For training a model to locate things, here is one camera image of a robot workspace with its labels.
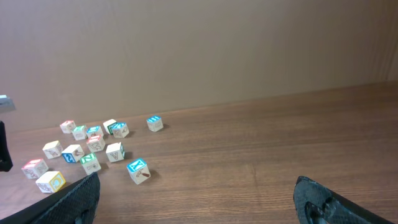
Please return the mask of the block with blue number side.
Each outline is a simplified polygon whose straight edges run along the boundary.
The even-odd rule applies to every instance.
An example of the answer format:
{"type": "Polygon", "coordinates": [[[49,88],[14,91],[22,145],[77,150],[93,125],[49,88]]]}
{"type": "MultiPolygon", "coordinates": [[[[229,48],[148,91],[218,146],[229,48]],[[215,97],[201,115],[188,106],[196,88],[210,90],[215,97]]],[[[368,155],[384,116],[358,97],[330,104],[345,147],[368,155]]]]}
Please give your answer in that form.
{"type": "Polygon", "coordinates": [[[79,144],[71,144],[62,151],[62,156],[67,163],[77,163],[85,155],[79,144]]]}

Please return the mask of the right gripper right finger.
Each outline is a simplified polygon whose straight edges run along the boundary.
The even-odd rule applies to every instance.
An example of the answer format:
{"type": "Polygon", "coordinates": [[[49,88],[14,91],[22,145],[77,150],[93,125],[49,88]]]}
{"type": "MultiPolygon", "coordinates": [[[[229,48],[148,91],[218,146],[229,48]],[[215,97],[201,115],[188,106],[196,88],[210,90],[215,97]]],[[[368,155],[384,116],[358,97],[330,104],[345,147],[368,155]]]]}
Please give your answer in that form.
{"type": "Polygon", "coordinates": [[[306,176],[298,177],[293,199],[301,224],[392,224],[306,176]]]}

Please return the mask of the green N letter block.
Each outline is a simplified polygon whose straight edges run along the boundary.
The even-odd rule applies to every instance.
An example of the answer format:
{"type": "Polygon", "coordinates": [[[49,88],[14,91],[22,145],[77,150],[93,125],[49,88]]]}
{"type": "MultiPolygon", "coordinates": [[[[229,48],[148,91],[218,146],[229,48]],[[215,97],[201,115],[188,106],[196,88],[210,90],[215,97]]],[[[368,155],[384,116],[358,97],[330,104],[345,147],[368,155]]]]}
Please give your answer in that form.
{"type": "Polygon", "coordinates": [[[90,175],[94,172],[101,170],[100,163],[95,155],[95,153],[90,153],[88,155],[83,156],[80,159],[80,164],[83,166],[87,175],[90,175]]]}

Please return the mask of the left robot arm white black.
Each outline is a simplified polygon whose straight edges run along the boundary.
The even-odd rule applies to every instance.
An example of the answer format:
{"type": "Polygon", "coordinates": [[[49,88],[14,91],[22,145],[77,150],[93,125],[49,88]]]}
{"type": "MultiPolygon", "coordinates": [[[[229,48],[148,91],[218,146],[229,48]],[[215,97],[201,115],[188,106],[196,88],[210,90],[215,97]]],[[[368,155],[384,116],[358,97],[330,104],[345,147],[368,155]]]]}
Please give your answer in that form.
{"type": "Polygon", "coordinates": [[[7,146],[5,125],[0,121],[0,171],[9,172],[12,167],[13,163],[7,146]]]}

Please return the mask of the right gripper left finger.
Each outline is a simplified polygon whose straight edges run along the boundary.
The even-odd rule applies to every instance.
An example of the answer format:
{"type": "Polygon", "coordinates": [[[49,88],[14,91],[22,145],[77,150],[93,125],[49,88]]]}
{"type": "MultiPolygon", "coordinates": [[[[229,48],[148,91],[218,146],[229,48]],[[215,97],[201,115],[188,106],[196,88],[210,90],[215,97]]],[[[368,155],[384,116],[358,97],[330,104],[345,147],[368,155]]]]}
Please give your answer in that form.
{"type": "Polygon", "coordinates": [[[47,198],[1,220],[3,224],[92,224],[100,199],[94,172],[47,198]]]}

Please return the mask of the blue X letter block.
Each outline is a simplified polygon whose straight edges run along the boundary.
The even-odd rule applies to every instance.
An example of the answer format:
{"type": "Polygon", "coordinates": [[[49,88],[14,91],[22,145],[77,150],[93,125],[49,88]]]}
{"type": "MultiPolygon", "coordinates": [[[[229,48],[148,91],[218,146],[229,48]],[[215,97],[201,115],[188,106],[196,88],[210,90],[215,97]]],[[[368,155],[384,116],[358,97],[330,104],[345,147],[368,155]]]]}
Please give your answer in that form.
{"type": "Polygon", "coordinates": [[[135,184],[139,185],[150,177],[150,171],[147,163],[142,158],[138,158],[127,166],[127,171],[135,184]]]}

